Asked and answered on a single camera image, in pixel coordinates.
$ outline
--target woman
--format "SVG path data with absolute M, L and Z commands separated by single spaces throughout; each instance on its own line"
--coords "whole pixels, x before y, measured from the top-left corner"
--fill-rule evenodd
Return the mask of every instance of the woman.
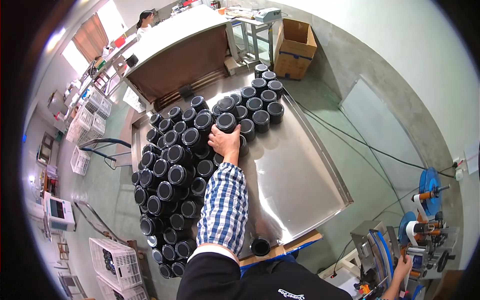
M 140 41 L 145 32 L 152 29 L 150 26 L 152 21 L 153 11 L 144 11 L 140 14 L 140 19 L 137 22 L 137 41 Z

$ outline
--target window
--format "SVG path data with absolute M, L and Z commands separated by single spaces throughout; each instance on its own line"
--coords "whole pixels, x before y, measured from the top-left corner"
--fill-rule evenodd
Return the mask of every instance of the window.
M 88 68 L 88 62 L 85 57 L 78 51 L 77 46 L 70 41 L 62 52 L 62 55 L 68 61 L 68 63 L 72 66 L 72 68 L 77 72 L 78 77 L 82 76 L 83 73 Z
M 127 25 L 125 25 L 113 0 L 105 3 L 105 5 L 97 11 L 97 14 L 109 41 L 116 40 L 127 31 Z

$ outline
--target cardboard box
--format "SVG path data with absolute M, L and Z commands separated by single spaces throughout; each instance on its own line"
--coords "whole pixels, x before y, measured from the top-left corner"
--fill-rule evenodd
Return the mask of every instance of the cardboard box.
M 274 72 L 278 77 L 302 79 L 316 50 L 310 24 L 283 19 L 278 30 Z

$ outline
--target white shirt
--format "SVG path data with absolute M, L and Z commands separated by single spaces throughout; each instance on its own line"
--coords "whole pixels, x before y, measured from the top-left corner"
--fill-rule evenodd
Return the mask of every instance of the white shirt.
M 149 31 L 150 29 L 152 29 L 152 27 L 149 25 L 147 25 L 147 27 L 144 27 L 144 28 L 138 28 L 137 29 L 137 41 L 140 41 L 140 39 L 142 38 L 142 36 L 145 34 L 145 32 Z

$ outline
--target hand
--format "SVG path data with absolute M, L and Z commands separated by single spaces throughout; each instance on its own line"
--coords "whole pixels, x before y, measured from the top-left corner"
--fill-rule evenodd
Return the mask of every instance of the hand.
M 208 144 L 221 156 L 227 157 L 232 154 L 238 156 L 240 149 L 240 125 L 237 125 L 235 130 L 228 134 L 220 131 L 214 124 L 208 138 L 210 139 Z

